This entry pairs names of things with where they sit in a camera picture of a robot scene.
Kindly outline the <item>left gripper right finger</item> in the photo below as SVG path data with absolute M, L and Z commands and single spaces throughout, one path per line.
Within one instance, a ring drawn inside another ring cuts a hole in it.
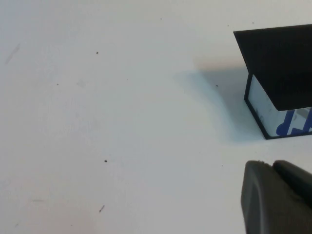
M 285 160 L 275 161 L 273 169 L 312 208 L 312 174 Z

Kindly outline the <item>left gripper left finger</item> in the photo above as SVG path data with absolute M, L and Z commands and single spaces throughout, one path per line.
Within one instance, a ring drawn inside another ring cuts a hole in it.
M 248 234 L 312 232 L 312 209 L 265 162 L 246 163 L 241 208 Z

